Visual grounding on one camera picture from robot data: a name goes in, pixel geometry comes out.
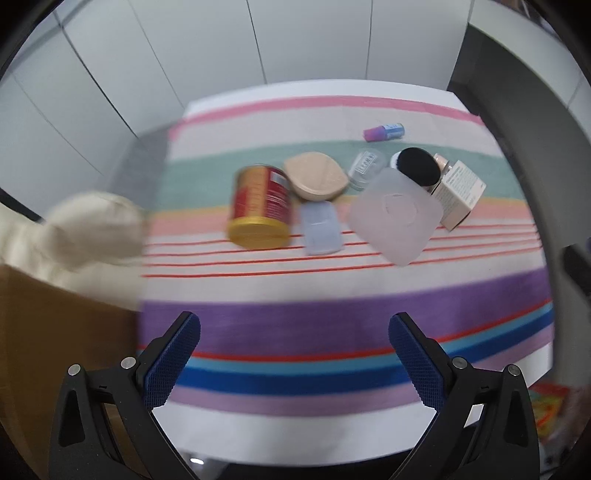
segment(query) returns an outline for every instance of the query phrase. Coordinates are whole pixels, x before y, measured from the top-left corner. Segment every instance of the metal screw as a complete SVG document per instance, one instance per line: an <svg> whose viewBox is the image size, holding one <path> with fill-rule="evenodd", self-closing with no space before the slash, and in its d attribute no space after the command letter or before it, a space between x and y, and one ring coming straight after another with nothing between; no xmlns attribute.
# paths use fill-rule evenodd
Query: metal screw
<svg viewBox="0 0 591 480"><path fill-rule="evenodd" d="M452 360L452 365L460 370L465 369L468 366L468 362L461 356L456 356Z"/></svg>
<svg viewBox="0 0 591 480"><path fill-rule="evenodd" d="M135 365L135 358L132 356L126 356L122 361L121 361L121 367L125 368L126 370L128 368L131 368L132 366Z"/></svg>
<svg viewBox="0 0 591 480"><path fill-rule="evenodd" d="M80 372L80 365L78 365L78 364L71 365L70 368L68 369L68 375L71 375L71 376L76 375L78 372Z"/></svg>
<svg viewBox="0 0 591 480"><path fill-rule="evenodd" d="M518 377L521 375L521 370L519 370L519 367L517 365L511 364L507 367L507 370L514 377Z"/></svg>

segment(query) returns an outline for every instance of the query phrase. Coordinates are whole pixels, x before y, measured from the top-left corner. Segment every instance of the blue textured grip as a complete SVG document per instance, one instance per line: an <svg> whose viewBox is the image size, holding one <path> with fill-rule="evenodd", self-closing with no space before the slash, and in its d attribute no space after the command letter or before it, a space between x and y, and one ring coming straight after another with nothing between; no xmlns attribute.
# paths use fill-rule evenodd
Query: blue textured grip
<svg viewBox="0 0 591 480"><path fill-rule="evenodd" d="M390 319L388 335L423 403L440 411L445 403L443 377L398 315Z"/></svg>
<svg viewBox="0 0 591 480"><path fill-rule="evenodd" d="M200 337L201 324L199 318L192 313L144 377L143 400L147 408L164 405Z"/></svg>

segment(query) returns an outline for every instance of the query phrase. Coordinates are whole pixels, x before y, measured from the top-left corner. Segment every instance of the white plush object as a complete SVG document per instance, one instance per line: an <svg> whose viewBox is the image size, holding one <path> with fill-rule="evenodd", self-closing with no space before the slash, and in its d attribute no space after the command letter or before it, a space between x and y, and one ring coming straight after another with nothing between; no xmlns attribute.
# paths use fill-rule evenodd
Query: white plush object
<svg viewBox="0 0 591 480"><path fill-rule="evenodd" d="M0 204L0 260L85 297L137 310L144 211L105 192L83 193L34 223Z"/></svg>

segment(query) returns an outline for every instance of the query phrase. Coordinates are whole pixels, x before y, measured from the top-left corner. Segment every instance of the striped tablecloth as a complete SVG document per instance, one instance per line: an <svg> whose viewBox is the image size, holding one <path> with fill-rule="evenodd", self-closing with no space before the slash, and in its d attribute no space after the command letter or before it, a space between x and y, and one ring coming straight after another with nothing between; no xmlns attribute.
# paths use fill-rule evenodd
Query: striped tablecloth
<svg viewBox="0 0 591 480"><path fill-rule="evenodd" d="M356 192L335 201L345 247L308 257L291 245L245 251L225 238L234 175L320 151L347 169L362 131L400 122L388 157L419 146L461 160L487 184L468 219L438 228L411 265L390 264L348 227ZM388 342L408 312L450 356L521 366L532 383L551 364L553 308L535 223L509 164L481 120L415 100L324 95L275 98L185 118L145 250L140 348L182 310L201 341L155 414L179 449L236 462L350 462L409 447L433 410L419 401Z"/></svg>

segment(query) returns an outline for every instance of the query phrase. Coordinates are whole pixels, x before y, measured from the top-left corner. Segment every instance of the pink cap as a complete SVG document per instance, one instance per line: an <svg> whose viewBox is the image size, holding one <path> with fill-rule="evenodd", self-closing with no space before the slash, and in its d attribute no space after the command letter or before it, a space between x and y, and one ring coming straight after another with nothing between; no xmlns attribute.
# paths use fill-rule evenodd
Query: pink cap
<svg viewBox="0 0 591 480"><path fill-rule="evenodd" d="M385 140L386 130L382 126L363 130L363 138L366 142L380 142Z"/></svg>

